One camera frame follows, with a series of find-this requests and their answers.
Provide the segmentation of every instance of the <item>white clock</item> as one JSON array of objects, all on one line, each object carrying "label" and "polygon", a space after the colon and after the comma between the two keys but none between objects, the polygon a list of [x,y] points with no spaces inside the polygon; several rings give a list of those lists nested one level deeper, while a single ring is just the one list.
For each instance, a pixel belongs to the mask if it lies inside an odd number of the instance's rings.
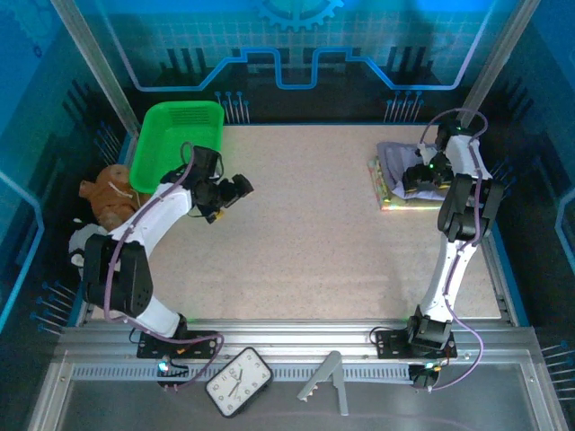
[{"label": "white clock", "polygon": [[273,372],[251,347],[246,348],[206,384],[206,392],[225,418],[241,411],[273,379]]}]

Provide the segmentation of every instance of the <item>purple cloth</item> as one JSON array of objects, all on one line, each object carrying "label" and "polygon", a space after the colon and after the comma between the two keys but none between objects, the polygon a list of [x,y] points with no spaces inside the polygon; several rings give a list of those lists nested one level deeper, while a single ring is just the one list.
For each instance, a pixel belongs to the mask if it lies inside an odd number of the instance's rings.
[{"label": "purple cloth", "polygon": [[381,163],[381,171],[387,187],[402,199],[444,200],[446,192],[439,190],[433,184],[422,184],[416,191],[405,193],[403,189],[403,173],[407,168],[423,163],[423,159],[415,154],[416,145],[399,144],[397,142],[382,142],[377,144],[377,155]]}]

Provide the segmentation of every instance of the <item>book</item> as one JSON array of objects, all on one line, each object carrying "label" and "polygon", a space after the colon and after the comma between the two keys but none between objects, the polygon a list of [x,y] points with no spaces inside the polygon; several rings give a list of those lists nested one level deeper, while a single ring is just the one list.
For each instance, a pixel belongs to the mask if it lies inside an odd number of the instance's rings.
[{"label": "book", "polygon": [[374,185],[376,193],[376,200],[379,209],[382,211],[392,210],[438,210],[443,204],[440,200],[427,200],[427,199],[402,199],[396,196],[387,187],[384,180],[384,174],[381,171],[381,163],[379,157],[374,157],[367,162],[367,169],[371,176],[371,181]]}]

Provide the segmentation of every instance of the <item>stuffed animal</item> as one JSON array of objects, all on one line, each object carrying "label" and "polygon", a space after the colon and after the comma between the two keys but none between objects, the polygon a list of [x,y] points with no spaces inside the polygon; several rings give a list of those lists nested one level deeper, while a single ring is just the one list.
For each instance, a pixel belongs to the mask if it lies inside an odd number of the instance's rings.
[{"label": "stuffed animal", "polygon": [[149,199],[149,195],[130,187],[129,169],[121,164],[104,168],[95,183],[82,181],[79,195],[90,201],[98,224],[108,232],[121,226]]}]

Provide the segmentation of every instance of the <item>grid pattern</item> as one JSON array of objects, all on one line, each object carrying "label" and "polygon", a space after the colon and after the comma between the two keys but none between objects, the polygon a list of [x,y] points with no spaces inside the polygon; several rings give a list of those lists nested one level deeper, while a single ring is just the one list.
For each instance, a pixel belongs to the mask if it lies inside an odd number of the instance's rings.
[{"label": "grid pattern", "polygon": [[[308,68],[304,60],[306,48],[352,46],[360,48],[381,67],[387,65],[390,51],[397,47],[391,71],[401,66],[401,53],[406,47],[426,48],[423,64],[433,60],[433,74],[442,84],[451,84],[464,61],[484,13],[394,13],[336,12],[324,25],[311,31],[282,31],[271,27],[257,13],[149,14],[112,15],[112,27],[128,54],[128,60],[144,86],[152,85],[162,73],[161,64],[170,65],[168,49],[174,49],[178,63],[184,67],[181,48],[193,48],[191,62],[197,64],[195,49],[199,48],[207,67],[215,67],[223,58],[231,57],[234,48],[288,48],[289,61],[284,68]],[[494,14],[476,55],[469,66],[467,80],[474,79],[492,48],[506,13]],[[411,55],[407,70],[411,70]],[[257,65],[270,68],[273,65]]]}]

